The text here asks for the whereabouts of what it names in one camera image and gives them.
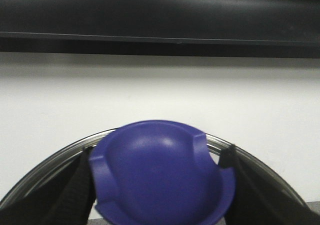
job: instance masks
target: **white wall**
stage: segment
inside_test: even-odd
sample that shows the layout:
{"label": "white wall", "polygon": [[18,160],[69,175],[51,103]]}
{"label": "white wall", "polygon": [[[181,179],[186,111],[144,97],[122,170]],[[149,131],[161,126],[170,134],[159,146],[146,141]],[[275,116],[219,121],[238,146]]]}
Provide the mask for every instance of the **white wall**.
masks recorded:
{"label": "white wall", "polygon": [[0,53],[0,198],[58,149],[131,122],[186,123],[320,201],[320,59]]}

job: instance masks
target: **purple plastic part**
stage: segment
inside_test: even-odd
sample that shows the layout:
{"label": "purple plastic part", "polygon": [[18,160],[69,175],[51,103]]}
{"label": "purple plastic part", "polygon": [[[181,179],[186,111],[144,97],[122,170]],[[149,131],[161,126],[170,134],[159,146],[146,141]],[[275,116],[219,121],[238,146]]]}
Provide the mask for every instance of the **purple plastic part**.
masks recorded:
{"label": "purple plastic part", "polygon": [[235,193],[233,169],[211,159],[206,134],[178,122],[118,128],[89,162],[95,208],[114,225],[213,225]]}

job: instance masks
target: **purple cap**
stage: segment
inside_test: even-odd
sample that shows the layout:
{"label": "purple cap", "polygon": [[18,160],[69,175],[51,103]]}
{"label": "purple cap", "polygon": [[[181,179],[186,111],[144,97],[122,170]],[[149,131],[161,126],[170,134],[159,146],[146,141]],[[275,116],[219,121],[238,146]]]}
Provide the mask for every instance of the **purple cap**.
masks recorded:
{"label": "purple cap", "polygon": [[235,193],[232,168],[210,157],[206,134],[173,121],[132,123],[90,155],[96,209],[114,225],[212,225]]}

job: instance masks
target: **black shelf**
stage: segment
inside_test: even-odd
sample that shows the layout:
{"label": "black shelf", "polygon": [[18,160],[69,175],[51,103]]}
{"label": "black shelf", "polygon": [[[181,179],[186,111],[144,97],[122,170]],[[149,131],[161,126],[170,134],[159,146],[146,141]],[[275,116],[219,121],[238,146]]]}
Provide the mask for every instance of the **black shelf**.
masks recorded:
{"label": "black shelf", "polygon": [[320,58],[320,0],[0,0],[0,51]]}

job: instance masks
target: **gray floor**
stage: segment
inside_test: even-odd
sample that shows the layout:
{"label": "gray floor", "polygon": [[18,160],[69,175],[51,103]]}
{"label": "gray floor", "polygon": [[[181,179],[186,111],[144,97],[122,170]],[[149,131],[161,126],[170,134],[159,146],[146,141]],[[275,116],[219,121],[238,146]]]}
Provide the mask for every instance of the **gray floor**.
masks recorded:
{"label": "gray floor", "polygon": [[[314,201],[314,202],[308,202],[309,207],[320,214],[320,201]],[[220,222],[217,223],[217,225],[225,225],[225,221],[222,219]],[[103,219],[92,219],[88,221],[88,225],[109,225],[105,220]]]}

